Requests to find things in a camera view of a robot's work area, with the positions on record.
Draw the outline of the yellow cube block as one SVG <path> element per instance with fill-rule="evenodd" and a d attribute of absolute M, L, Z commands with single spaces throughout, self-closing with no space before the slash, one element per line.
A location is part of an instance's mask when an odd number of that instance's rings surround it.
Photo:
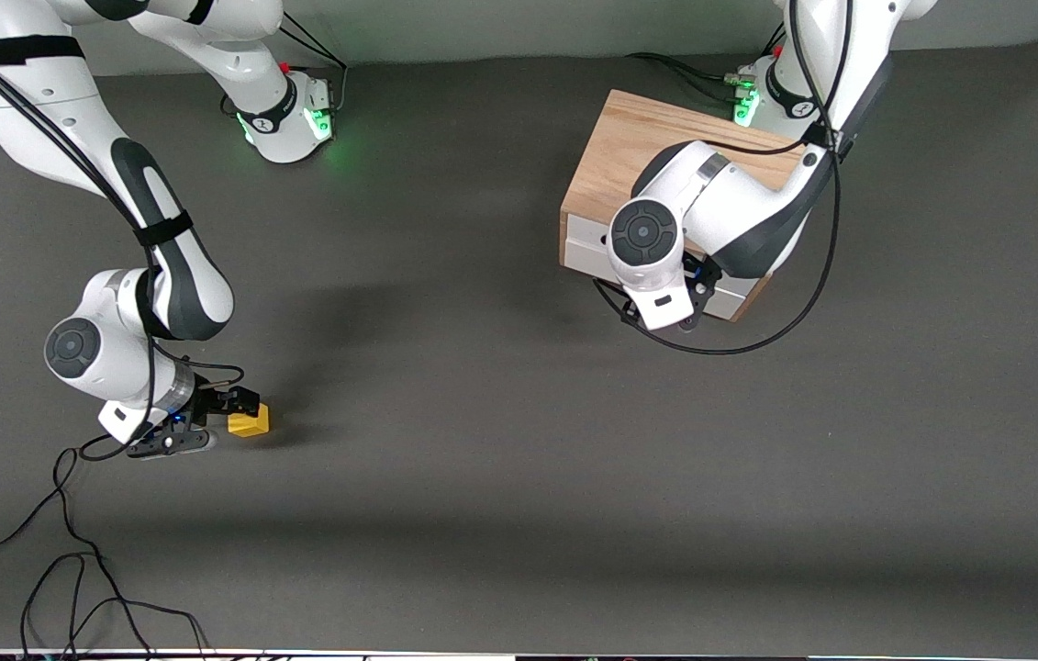
<path fill-rule="evenodd" d="M 252 411 L 234 411 L 226 418 L 228 432 L 237 438 L 257 438 L 271 430 L 270 409 L 266 403 L 258 403 Z"/>

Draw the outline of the light wooden drawer cabinet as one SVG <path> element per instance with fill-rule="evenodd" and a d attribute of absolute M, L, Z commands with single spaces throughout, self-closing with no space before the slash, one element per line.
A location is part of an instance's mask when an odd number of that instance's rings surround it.
<path fill-rule="evenodd" d="M 631 199 L 633 184 L 653 156 L 692 140 L 730 145 L 728 158 L 771 189 L 782 187 L 801 158 L 801 148 L 772 155 L 774 148 L 788 145 L 778 135 L 612 89 L 559 206 L 561 266 L 569 214 L 604 223 L 609 230 L 619 206 Z"/>

